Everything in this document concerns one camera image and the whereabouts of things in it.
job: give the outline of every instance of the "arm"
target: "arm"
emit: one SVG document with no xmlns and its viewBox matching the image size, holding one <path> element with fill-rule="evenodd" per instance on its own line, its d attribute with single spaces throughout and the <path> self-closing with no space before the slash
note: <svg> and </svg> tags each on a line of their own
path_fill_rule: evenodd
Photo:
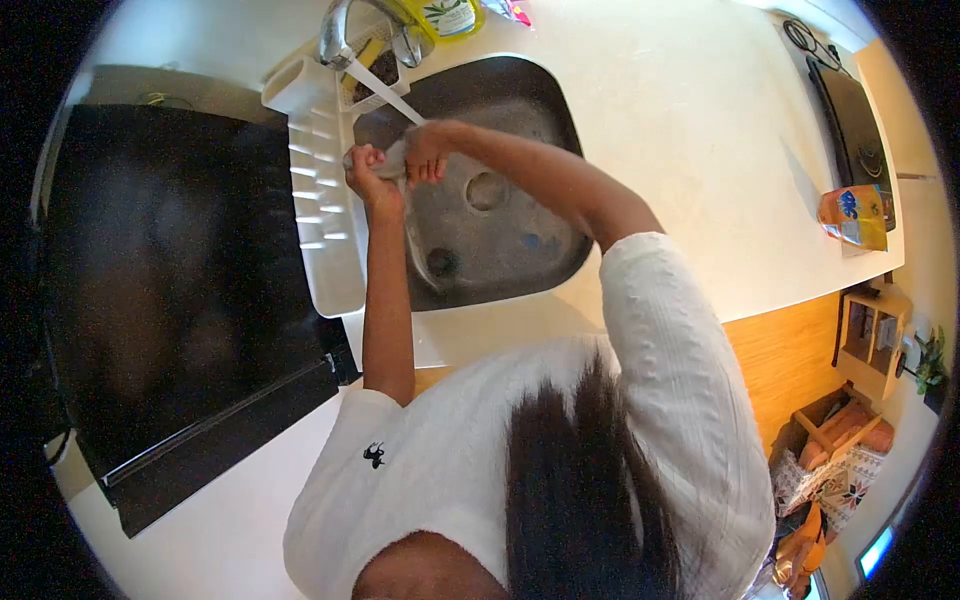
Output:
<svg viewBox="0 0 960 600">
<path fill-rule="evenodd" d="M 688 595 L 739 598 L 773 542 L 774 497 L 727 335 L 669 236 L 614 244 L 600 284 L 627 423 L 660 472 Z"/>
<path fill-rule="evenodd" d="M 408 134 L 410 182 L 444 176 L 446 155 L 478 160 L 515 183 L 606 252 L 617 240 L 642 231 L 663 232 L 637 194 L 579 156 L 516 135 L 457 121 L 430 121 Z"/>
<path fill-rule="evenodd" d="M 354 168 L 347 183 L 364 199 L 367 246 L 367 309 L 363 326 L 363 386 L 406 406 L 414 398 L 414 346 L 410 291 L 403 247 L 403 197 L 370 166 L 383 153 L 370 146 L 350 150 Z"/>
</svg>

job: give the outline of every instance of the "kitchen sink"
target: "kitchen sink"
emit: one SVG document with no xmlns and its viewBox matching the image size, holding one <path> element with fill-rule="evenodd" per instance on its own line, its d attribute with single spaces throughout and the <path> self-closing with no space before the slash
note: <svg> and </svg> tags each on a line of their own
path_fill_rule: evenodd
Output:
<svg viewBox="0 0 960 600">
<path fill-rule="evenodd" d="M 453 118 L 553 144 L 582 156 L 556 80 L 516 57 L 447 69 L 403 99 L 427 119 Z M 357 144 L 387 149 L 410 121 L 391 106 L 362 115 Z M 452 155 L 446 177 L 408 198 L 407 273 L 415 312 L 554 288 L 587 260 L 592 240 L 479 162 Z"/>
</svg>

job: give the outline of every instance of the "sweater sleeve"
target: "sweater sleeve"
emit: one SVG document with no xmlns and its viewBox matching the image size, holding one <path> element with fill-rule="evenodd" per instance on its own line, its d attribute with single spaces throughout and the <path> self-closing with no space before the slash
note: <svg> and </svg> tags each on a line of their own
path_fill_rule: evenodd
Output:
<svg viewBox="0 0 960 600">
<path fill-rule="evenodd" d="M 773 541 L 774 514 L 730 342 L 666 235 L 618 241 L 600 280 L 628 424 L 660 472 L 687 591 L 739 598 Z"/>
<path fill-rule="evenodd" d="M 339 457 L 355 451 L 374 429 L 402 412 L 395 400 L 377 390 L 348 391 L 318 463 L 327 458 L 339 462 Z"/>
</svg>

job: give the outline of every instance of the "small wooden cubby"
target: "small wooden cubby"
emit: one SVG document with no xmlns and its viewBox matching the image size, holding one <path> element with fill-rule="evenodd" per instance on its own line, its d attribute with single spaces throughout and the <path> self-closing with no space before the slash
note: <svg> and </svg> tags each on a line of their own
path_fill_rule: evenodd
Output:
<svg viewBox="0 0 960 600">
<path fill-rule="evenodd" d="M 837 370 L 870 400 L 883 400 L 893 391 L 912 312 L 913 303 L 890 290 L 875 299 L 856 293 L 844 299 Z"/>
</svg>

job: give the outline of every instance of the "embroidered horse logo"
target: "embroidered horse logo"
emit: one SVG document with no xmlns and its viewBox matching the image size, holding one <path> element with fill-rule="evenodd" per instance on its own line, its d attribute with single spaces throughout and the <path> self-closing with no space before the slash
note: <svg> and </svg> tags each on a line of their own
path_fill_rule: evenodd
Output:
<svg viewBox="0 0 960 600">
<path fill-rule="evenodd" d="M 363 457 L 368 461 L 373 461 L 373 468 L 377 468 L 384 464 L 383 461 L 380 460 L 380 457 L 383 456 L 383 450 L 380 447 L 382 445 L 383 442 L 380 442 L 379 444 L 374 442 L 373 444 L 367 446 L 367 449 L 363 451 Z"/>
</svg>

